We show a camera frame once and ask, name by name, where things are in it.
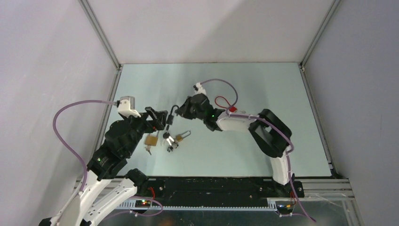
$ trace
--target white wall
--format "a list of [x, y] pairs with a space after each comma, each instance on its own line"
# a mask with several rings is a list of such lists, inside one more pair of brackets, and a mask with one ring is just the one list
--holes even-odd
[[299, 62], [333, 0], [91, 0], [122, 63]]
[[399, 1], [343, 1], [305, 72], [366, 225], [397, 225]]
[[[37, 225], [61, 208], [82, 172], [53, 133], [54, 114], [106, 99], [115, 69], [77, 0], [1, 1], [0, 33], [0, 225]], [[60, 116], [60, 133], [85, 160], [103, 109]]]

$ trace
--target metal frame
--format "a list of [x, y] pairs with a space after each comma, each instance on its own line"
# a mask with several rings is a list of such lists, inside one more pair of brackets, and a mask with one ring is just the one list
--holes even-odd
[[320, 40], [320, 37], [323, 35], [328, 23], [330, 23], [331, 18], [335, 14], [336, 10], [338, 9], [338, 6], [340, 5], [341, 0], [334, 0], [333, 3], [331, 4], [330, 8], [328, 9], [328, 12], [326, 16], [323, 19], [323, 22], [321, 23], [319, 29], [316, 32], [316, 35], [314, 36], [310, 46], [306, 50], [305, 56], [303, 56], [303, 59], [301, 61], [301, 65], [305, 65], [308, 62], [308, 59], [313, 52], [315, 46]]
[[116, 70], [120, 70], [120, 62], [118, 58], [115, 55], [115, 52], [113, 51], [110, 42], [107, 39], [107, 36], [104, 33], [104, 30], [101, 28], [100, 23], [98, 22], [98, 19], [96, 15], [94, 14], [94, 11], [88, 2], [88, 0], [79, 0], [80, 5], [83, 8], [83, 11], [86, 13], [86, 16], [88, 17], [88, 20], [90, 21], [94, 31], [98, 35], [98, 38], [100, 39], [102, 45], [104, 46], [105, 51], [107, 52], [108, 56], [112, 60], [112, 63], [114, 64]]
[[[119, 83], [119, 79], [121, 76], [122, 72], [122, 65], [117, 59], [115, 52], [113, 51], [104, 31], [102, 30], [97, 17], [94, 14], [94, 11], [89, 4], [88, 0], [79, 0], [85, 14], [88, 17], [88, 20], [93, 26], [94, 31], [98, 35], [98, 38], [100, 39], [105, 51], [107, 52], [108, 56], [110, 57], [112, 63], [114, 64], [115, 68], [117, 69], [114, 81], [112, 83], [112, 87], [110, 90], [110, 93], [108, 95], [108, 100], [113, 100], [115, 97], [116, 89]], [[304, 73], [304, 65], [306, 65], [310, 55], [312, 54], [312, 51], [314, 50], [315, 46], [317, 45], [318, 41], [320, 40], [320, 37], [322, 36], [323, 32], [326, 29], [326, 26], [330, 22], [332, 16], [335, 14], [337, 8], [339, 7], [341, 3], [341, 0], [334, 0], [333, 3], [331, 4], [331, 7], [326, 14], [322, 24], [320, 25], [316, 35], [314, 36], [310, 46], [308, 47], [306, 54], [303, 57], [303, 60], [301, 63], [298, 64], [299, 70], [301, 72], [301, 76], [303, 79], [303, 84], [306, 89], [306, 93], [308, 95], [308, 99], [311, 105], [311, 109], [313, 111], [313, 115], [316, 121], [317, 128], [319, 130], [320, 134], [320, 139], [322, 141], [326, 157], [329, 161], [329, 164], [331, 164], [331, 167], [333, 170], [336, 170], [334, 167], [334, 161], [331, 156], [330, 150], [327, 145], [326, 137], [323, 131], [323, 127], [321, 125], [320, 119], [319, 119], [319, 114], [317, 112], [317, 108], [313, 99], [313, 96], [311, 94], [311, 89], [309, 86], [309, 83], [306, 79], [306, 75]], [[102, 123], [98, 129], [98, 133], [96, 136], [96, 145], [95, 145], [95, 150], [101, 145], [104, 134], [105, 134], [105, 129], [106, 125], [108, 122], [108, 118], [111, 112], [111, 107], [108, 106], [106, 107], [103, 116], [102, 116]], [[335, 201], [341, 201], [343, 208], [345, 210], [345, 214], [347, 217], [348, 224], [350, 226], [363, 226], [364, 222], [362, 221], [360, 214], [359, 214], [359, 209], [355, 201], [354, 194], [352, 192], [351, 185], [349, 183], [348, 179], [333, 179], [333, 178], [325, 178], [325, 179], [314, 179], [314, 178], [297, 178], [300, 180], [303, 184], [303, 189], [305, 193], [305, 197], [302, 198], [301, 200], [306, 201], [306, 202], [316, 202], [316, 201], [322, 201], [322, 202], [335, 202]], [[99, 195], [99, 198], [110, 192], [117, 184], [120, 183], [122, 179], [117, 178], [114, 179]], [[289, 198], [272, 198], [268, 199], [271, 204], [275, 203], [276, 201], [289, 201]], [[189, 210], [191, 208], [185, 208], [185, 207], [168, 207], [170, 210]], [[209, 210], [230, 210], [230, 209], [224, 209], [224, 208], [208, 208]]]
[[337, 168], [334, 165], [334, 161], [333, 161], [333, 157], [331, 155], [330, 149], [328, 148], [326, 135], [324, 133], [323, 126], [322, 126], [321, 121], [320, 121], [319, 113], [317, 111], [316, 103], [314, 101], [314, 98], [313, 98], [313, 95], [312, 95], [308, 80], [306, 78], [305, 69], [304, 69], [303, 66], [301, 66], [301, 64], [298, 64], [298, 67], [299, 67], [299, 71], [300, 71], [301, 76], [302, 76], [303, 85], [305, 86], [306, 94], [308, 95], [309, 104], [311, 105], [311, 109], [312, 109], [312, 112], [313, 112], [313, 117], [314, 117], [314, 120], [316, 122], [316, 127], [317, 127], [317, 130], [319, 131], [321, 143], [323, 145], [324, 152], [326, 153], [328, 164], [330, 165], [330, 169], [335, 174], [338, 174], [338, 170], [337, 170]]

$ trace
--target light blue table surface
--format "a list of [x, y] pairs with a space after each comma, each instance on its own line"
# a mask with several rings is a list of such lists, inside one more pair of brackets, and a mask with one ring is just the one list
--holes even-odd
[[[230, 82], [239, 94], [238, 110], [258, 114], [271, 109], [292, 131], [295, 146], [291, 154], [296, 176], [330, 176], [316, 123], [302, 77], [296, 63], [217, 63], [217, 64], [132, 64], [124, 65], [115, 100], [134, 96], [136, 109], [146, 106], [156, 111], [170, 111], [193, 95], [196, 82], [219, 78]], [[210, 102], [218, 95], [231, 103], [235, 95], [231, 87], [213, 81], [204, 85]], [[120, 120], [115, 107], [110, 124]], [[172, 135], [191, 130], [178, 149], [171, 153], [161, 146], [162, 132], [152, 155], [144, 149], [145, 136], [128, 164], [120, 171], [139, 168], [148, 176], [270, 177], [271, 164], [260, 151], [250, 133], [211, 132], [200, 120], [175, 117]]]

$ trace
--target red cable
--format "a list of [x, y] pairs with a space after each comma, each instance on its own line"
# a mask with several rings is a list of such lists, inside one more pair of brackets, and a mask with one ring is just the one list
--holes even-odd
[[152, 187], [149, 187], [148, 190], [151, 191], [152, 199], [155, 199], [155, 191], [154, 191], [154, 189]]
[[296, 204], [296, 199], [294, 197], [293, 192], [290, 192], [290, 196], [291, 196], [291, 204], [292, 204], [292, 199], [294, 199], [294, 204], [292, 204], [292, 205], [295, 205]]
[[[224, 99], [224, 100], [226, 101], [226, 103], [228, 104], [228, 106], [227, 106], [227, 107], [223, 107], [223, 106], [219, 105], [219, 104], [217, 103], [217, 101], [216, 101], [218, 98]], [[224, 108], [224, 109], [227, 109], [229, 106], [231, 106], [231, 105], [230, 105], [230, 102], [229, 102], [225, 97], [223, 97], [223, 96], [217, 96], [217, 97], [215, 97], [215, 104], [216, 104], [217, 106], [221, 107], [221, 108]]]

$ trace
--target key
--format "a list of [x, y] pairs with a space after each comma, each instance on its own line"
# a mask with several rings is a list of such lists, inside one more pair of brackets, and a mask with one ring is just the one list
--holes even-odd
[[150, 153], [150, 155], [152, 155], [150, 149], [151, 149], [150, 145], [147, 145], [147, 147], [145, 147], [145, 150], [148, 151], [148, 153]]
[[181, 142], [184, 138], [188, 137], [189, 135], [191, 135], [191, 130], [178, 134], [176, 135], [176, 141]]
[[148, 134], [147, 138], [144, 141], [144, 144], [147, 146], [156, 146], [157, 142], [158, 142], [158, 134], [159, 133], [160, 133], [160, 131], [158, 130], [156, 136]]
[[165, 142], [165, 140], [166, 140], [166, 141], [169, 143], [169, 146], [171, 146], [172, 143], [175, 142], [175, 140], [172, 138], [172, 136], [170, 135], [169, 132], [164, 133], [164, 134], [162, 135], [162, 137], [164, 138], [164, 142]]

